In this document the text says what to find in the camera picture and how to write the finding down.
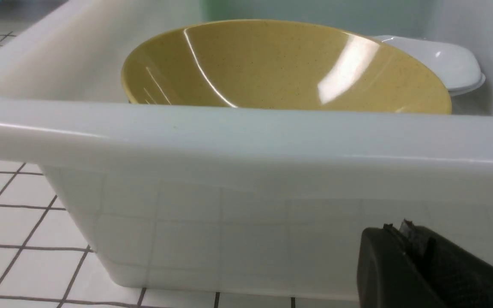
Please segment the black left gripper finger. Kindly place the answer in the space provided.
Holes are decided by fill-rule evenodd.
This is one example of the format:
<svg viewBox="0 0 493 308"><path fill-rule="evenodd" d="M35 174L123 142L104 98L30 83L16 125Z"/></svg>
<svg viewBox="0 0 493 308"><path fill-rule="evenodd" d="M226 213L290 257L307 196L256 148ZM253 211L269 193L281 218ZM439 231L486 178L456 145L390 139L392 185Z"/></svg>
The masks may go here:
<svg viewBox="0 0 493 308"><path fill-rule="evenodd" d="M408 220L362 231L356 285L362 308L493 308L493 265Z"/></svg>

